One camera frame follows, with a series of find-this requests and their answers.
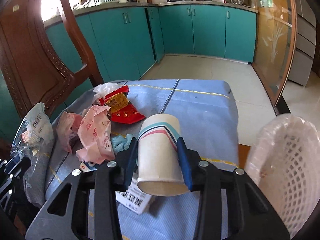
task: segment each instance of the countertop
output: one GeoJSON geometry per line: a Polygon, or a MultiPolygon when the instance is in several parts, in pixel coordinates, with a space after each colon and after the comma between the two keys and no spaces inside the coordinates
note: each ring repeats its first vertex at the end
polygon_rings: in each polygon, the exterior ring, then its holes
{"type": "MultiPolygon", "coordinates": [[[[79,16],[82,14],[88,14],[95,11],[102,11],[107,9],[113,9],[113,8],[123,8],[123,7],[161,7],[161,6],[170,6],[170,5],[183,5],[183,4],[206,4],[206,5],[216,5],[216,6],[225,6],[225,7],[231,7],[231,8],[237,8],[245,11],[250,11],[253,13],[258,13],[258,10],[256,8],[250,8],[247,6],[239,5],[239,4],[231,4],[231,3],[222,3],[222,2],[216,2],[216,1],[178,1],[178,2],[166,2],[166,3],[136,3],[136,2],[126,2],[126,3],[119,3],[119,2],[109,2],[109,3],[103,3],[101,5],[97,6],[91,6],[87,8],[77,9],[74,10],[74,15],[79,16]]],[[[61,16],[55,16],[49,20],[44,21],[44,27],[47,28],[53,24],[61,22],[61,16]]]]}

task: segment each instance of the crumpled wrapper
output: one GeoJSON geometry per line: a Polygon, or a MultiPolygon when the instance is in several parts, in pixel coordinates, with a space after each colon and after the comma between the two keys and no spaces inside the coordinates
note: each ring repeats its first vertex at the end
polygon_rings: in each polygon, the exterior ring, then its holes
{"type": "Polygon", "coordinates": [[[75,113],[62,112],[58,125],[57,135],[63,149],[68,153],[72,152],[70,140],[77,136],[77,132],[82,121],[82,116],[75,113]]]}
{"type": "Polygon", "coordinates": [[[115,158],[110,141],[109,109],[109,106],[92,106],[82,119],[78,136],[84,148],[76,151],[80,161],[101,164],[115,158]]]}

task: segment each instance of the tile floor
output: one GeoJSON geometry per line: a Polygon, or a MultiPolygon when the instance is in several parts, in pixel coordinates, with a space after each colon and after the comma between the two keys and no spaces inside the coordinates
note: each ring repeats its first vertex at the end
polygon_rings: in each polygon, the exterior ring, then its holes
{"type": "Polygon", "coordinates": [[[288,81],[282,95],[290,112],[312,122],[320,133],[320,78],[316,73],[311,71],[305,87],[288,81]]]}
{"type": "Polygon", "coordinates": [[[238,107],[239,143],[243,145],[252,146],[257,132],[276,116],[263,85],[248,64],[213,57],[167,55],[142,79],[226,81],[238,107]]]}

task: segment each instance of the glass door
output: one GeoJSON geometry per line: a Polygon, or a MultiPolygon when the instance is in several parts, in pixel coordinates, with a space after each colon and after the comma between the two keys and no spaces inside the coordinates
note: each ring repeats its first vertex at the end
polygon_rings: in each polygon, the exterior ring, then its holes
{"type": "Polygon", "coordinates": [[[252,66],[275,106],[287,81],[295,49],[295,0],[257,0],[257,5],[257,43],[252,66]]]}

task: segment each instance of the paper cup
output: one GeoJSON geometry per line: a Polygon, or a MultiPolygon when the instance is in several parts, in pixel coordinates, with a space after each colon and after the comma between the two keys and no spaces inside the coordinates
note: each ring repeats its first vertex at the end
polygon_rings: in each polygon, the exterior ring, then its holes
{"type": "Polygon", "coordinates": [[[178,163],[179,120],[170,114],[155,114],[142,124],[138,141],[138,187],[156,196],[175,196],[188,191],[178,163]]]}

